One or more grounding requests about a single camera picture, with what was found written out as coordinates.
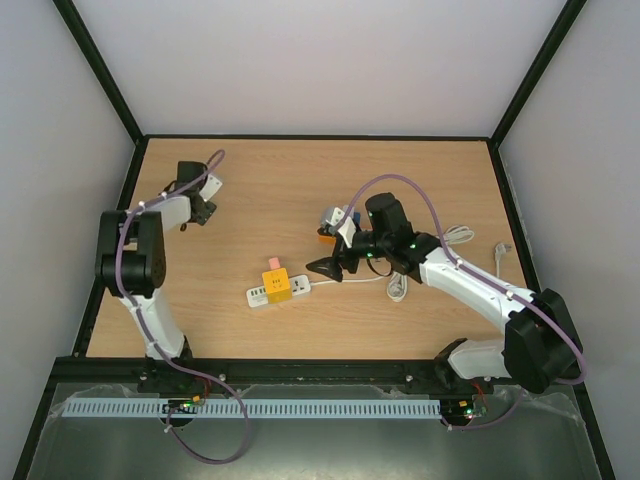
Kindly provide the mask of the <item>white power strip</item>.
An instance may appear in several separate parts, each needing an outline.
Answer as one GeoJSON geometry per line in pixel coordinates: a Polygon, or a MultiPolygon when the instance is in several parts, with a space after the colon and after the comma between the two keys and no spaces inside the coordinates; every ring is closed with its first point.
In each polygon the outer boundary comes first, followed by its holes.
{"type": "MultiPolygon", "coordinates": [[[[311,283],[307,275],[297,275],[289,278],[292,296],[291,300],[311,293],[311,283]]],[[[246,291],[246,300],[250,308],[256,309],[270,305],[264,285],[250,288],[246,291]]]]}

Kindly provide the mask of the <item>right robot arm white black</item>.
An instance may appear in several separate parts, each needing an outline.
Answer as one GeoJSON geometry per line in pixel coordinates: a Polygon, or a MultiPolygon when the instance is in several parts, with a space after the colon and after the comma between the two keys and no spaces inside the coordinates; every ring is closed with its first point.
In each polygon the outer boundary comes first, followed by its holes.
{"type": "Polygon", "coordinates": [[[559,294],[509,284],[462,259],[440,238],[415,231],[391,193],[370,197],[365,208],[367,230],[346,209],[328,208],[318,232],[334,238],[333,251],[306,267],[340,282],[345,272],[356,273],[361,261],[384,258],[393,272],[451,295],[488,320],[501,339],[462,338],[440,352],[436,379],[443,389],[455,392],[471,379],[488,377],[542,393],[554,382],[566,382],[581,348],[567,331],[571,317],[559,294]]]}

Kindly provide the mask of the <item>yellow cube socket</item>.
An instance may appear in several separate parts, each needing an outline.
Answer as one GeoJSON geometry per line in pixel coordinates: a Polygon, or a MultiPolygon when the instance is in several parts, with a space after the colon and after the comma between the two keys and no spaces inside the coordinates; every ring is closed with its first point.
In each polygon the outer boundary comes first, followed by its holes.
{"type": "Polygon", "coordinates": [[[292,287],[285,268],[280,267],[263,272],[262,281],[269,304],[281,303],[292,298],[292,287]]]}

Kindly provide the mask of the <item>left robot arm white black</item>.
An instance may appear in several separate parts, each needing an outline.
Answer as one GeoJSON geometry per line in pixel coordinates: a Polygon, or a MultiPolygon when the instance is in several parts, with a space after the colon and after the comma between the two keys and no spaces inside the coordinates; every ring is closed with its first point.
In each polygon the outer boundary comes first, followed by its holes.
{"type": "Polygon", "coordinates": [[[202,398],[212,381],[188,373],[182,365],[191,358],[190,346],[163,290],[165,233],[206,225],[217,209],[212,198],[223,182],[214,170],[224,156],[220,149],[205,162],[180,161],[176,178],[154,197],[129,209],[103,212],[96,249],[95,276],[129,311],[143,338],[148,364],[176,365],[182,379],[203,388],[202,398]]]}

